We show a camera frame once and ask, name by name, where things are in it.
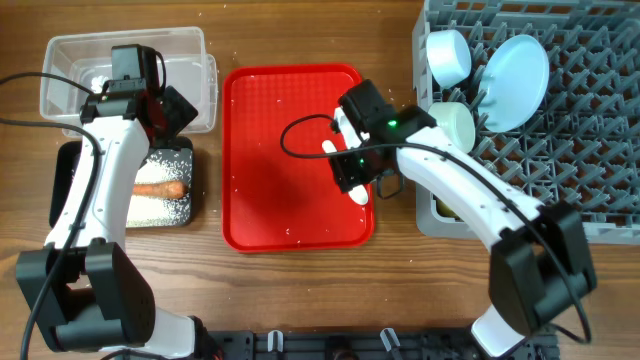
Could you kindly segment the white plastic spoon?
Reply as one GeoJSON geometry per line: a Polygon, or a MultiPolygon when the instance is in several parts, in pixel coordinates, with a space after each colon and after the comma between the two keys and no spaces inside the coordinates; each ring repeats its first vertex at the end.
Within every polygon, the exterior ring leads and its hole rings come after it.
{"type": "MultiPolygon", "coordinates": [[[[337,152],[337,148],[331,140],[324,140],[322,142],[322,149],[327,154],[337,152]]],[[[348,192],[348,195],[351,200],[358,205],[364,206],[369,202],[368,192],[363,185],[355,186],[348,192]]]]}

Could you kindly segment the white rice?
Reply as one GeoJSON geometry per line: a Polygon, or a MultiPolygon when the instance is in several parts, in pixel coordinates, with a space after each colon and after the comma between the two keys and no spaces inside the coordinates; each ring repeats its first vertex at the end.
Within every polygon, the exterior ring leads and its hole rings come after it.
{"type": "Polygon", "coordinates": [[[131,197],[127,228],[176,227],[191,221],[191,185],[193,175],[191,148],[158,149],[151,152],[136,175],[136,185],[158,185],[180,181],[186,194],[179,199],[133,195],[131,197]]]}

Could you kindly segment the white tissue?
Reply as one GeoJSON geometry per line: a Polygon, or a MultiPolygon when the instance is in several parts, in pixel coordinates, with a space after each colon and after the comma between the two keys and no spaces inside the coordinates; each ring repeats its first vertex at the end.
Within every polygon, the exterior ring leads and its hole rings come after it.
{"type": "Polygon", "coordinates": [[[106,82],[109,80],[110,78],[105,75],[99,75],[99,76],[93,77],[91,80],[90,88],[94,93],[101,93],[103,91],[103,88],[106,82]]]}

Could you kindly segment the yellow plastic cup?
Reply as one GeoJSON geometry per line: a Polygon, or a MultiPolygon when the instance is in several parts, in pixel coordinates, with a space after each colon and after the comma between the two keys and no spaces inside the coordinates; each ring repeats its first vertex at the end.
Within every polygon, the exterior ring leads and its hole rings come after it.
{"type": "Polygon", "coordinates": [[[439,198],[436,198],[436,211],[442,217],[459,219],[459,216],[439,198]]]}

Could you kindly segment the green bowl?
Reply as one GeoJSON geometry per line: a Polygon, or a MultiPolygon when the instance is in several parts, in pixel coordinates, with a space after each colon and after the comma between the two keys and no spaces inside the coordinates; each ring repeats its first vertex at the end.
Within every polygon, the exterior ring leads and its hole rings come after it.
{"type": "Polygon", "coordinates": [[[457,148],[465,153],[472,151],[476,139],[475,123],[471,112],[464,104],[434,103],[428,114],[436,120],[437,125],[457,148]]]}

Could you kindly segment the light blue bowl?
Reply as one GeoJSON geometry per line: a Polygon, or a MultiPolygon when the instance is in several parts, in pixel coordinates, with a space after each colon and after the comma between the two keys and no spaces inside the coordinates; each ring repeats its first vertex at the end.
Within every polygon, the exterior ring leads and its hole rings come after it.
{"type": "Polygon", "coordinates": [[[451,88],[471,73],[471,54],[464,36],[457,30],[430,33],[426,40],[429,68],[437,84],[451,88]]]}

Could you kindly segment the light blue plate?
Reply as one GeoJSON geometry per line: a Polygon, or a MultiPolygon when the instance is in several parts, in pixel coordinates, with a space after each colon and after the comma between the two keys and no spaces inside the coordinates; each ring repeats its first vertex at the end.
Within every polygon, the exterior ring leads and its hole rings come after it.
{"type": "Polygon", "coordinates": [[[550,65],[542,45],[530,35],[506,40],[489,59],[479,89],[486,95],[479,103],[480,115],[491,132],[507,132],[525,124],[540,107],[546,94],[550,65]]]}

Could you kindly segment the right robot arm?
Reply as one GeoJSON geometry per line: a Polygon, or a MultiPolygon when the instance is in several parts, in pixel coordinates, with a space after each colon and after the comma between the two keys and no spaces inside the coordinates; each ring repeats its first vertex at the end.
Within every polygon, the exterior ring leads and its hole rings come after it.
{"type": "Polygon", "coordinates": [[[338,100],[332,124],[345,150],[323,144],[341,192],[365,205],[366,185],[402,175],[442,200],[490,253],[489,309],[471,326],[485,355],[500,358],[597,286],[580,214],[545,205],[460,150],[417,106],[396,111],[365,80],[338,100]]]}

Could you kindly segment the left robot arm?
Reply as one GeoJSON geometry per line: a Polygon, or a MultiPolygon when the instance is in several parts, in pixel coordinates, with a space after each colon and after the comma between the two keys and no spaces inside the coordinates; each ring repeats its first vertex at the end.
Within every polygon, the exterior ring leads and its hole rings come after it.
{"type": "Polygon", "coordinates": [[[82,149],[61,214],[39,250],[22,252],[16,279],[30,307],[25,334],[55,352],[143,359],[220,359],[202,321],[159,308],[125,252],[139,168],[197,115],[166,82],[162,55],[139,44],[111,51],[113,77],[90,93],[76,131],[82,149]]]}

